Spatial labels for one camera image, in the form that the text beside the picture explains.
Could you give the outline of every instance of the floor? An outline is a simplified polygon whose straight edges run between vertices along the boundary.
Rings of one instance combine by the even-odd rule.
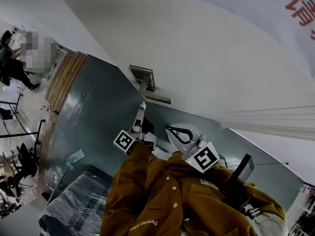
[[[131,127],[142,100],[119,68],[89,56],[59,114],[47,159],[46,183],[56,186],[66,170],[65,158],[80,149],[86,157],[67,172],[60,191],[89,165],[112,177],[126,160],[113,146],[113,141],[122,129]],[[170,150],[165,126],[187,123],[207,135],[229,166],[238,164],[246,153],[255,164],[277,162],[233,132],[221,128],[216,121],[153,103],[147,104],[145,116],[154,124],[157,145],[164,150]],[[249,181],[278,201],[285,211],[293,204],[303,183],[281,164],[256,166]]]
[[[36,92],[31,92],[28,88],[25,88],[23,84],[20,84],[19,81],[11,80],[11,85],[9,87],[5,87],[4,85],[0,85],[0,100],[1,101],[9,101],[9,102],[17,102],[19,94],[21,93],[21,99],[18,105],[18,119],[21,121],[22,125],[27,131],[36,132],[39,127],[40,120],[45,119],[48,120],[50,116],[49,105],[45,100],[45,95],[47,89],[51,83],[52,78],[54,77],[65,53],[62,51],[58,52],[55,63],[57,66],[53,69],[52,75],[50,79],[48,79],[48,74],[44,74],[41,76],[31,76],[30,80],[33,84],[40,82],[40,88]],[[0,107],[5,109],[10,109],[7,104],[0,104]],[[6,120],[5,121],[8,131],[10,134],[18,134],[24,133],[24,130],[18,123],[16,119],[14,120]],[[43,124],[39,139],[42,139],[46,125]],[[6,135],[7,132],[4,128],[2,122],[0,122],[0,134]],[[14,137],[14,138],[4,138],[0,139],[0,150],[4,152],[7,158],[11,158],[17,155],[16,147],[20,146],[22,143],[25,143],[27,148],[33,148],[35,136],[23,136],[23,137]],[[37,196],[37,179],[38,176],[35,177],[27,177],[21,181],[22,184],[26,184],[32,186],[31,188],[27,188],[28,186],[22,186],[24,189],[24,194],[22,198],[22,204],[27,204],[34,200]]]

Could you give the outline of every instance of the plastic wrap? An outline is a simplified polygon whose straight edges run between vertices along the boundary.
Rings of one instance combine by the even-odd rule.
[[[84,172],[55,198],[41,215],[41,227],[51,235],[99,234],[111,178]]]

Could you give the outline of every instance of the black pants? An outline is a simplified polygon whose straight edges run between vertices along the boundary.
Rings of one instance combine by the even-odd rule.
[[[14,66],[9,69],[8,76],[16,80],[22,81],[22,83],[27,86],[29,89],[32,89],[33,84],[30,82],[30,79],[23,71],[22,68]]]
[[[2,119],[4,120],[12,120],[13,116],[11,114],[11,110],[6,110],[3,108],[0,108],[0,115],[2,116]]]

